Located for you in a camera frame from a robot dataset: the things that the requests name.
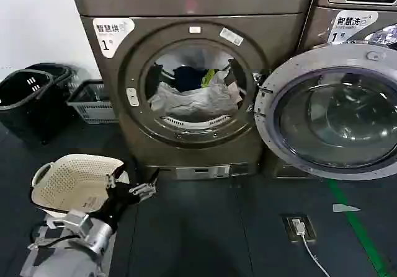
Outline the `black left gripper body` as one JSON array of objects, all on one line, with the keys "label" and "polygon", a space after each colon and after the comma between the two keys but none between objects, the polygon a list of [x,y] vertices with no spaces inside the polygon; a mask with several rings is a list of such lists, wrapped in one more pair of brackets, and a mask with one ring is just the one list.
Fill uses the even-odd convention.
[{"label": "black left gripper body", "polygon": [[139,203],[139,196],[130,193],[130,189],[130,184],[122,182],[117,182],[115,187],[108,187],[108,198],[99,210],[92,212],[92,217],[108,224],[116,233],[124,212],[129,206]]}]

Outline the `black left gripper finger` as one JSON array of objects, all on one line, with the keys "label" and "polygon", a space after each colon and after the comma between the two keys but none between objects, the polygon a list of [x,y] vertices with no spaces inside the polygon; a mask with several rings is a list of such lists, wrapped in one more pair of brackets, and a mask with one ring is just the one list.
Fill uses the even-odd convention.
[{"label": "black left gripper finger", "polygon": [[118,183],[125,183],[126,182],[126,171],[125,171],[125,164],[121,164],[120,166],[116,167],[111,174],[107,174],[107,184],[106,190],[111,188],[115,188]]},{"label": "black left gripper finger", "polygon": [[151,198],[153,195],[157,193],[157,181],[158,175],[160,173],[159,169],[156,169],[151,175],[148,182],[139,184],[131,189],[129,189],[128,193],[132,196],[135,201],[144,201],[148,198]]}]

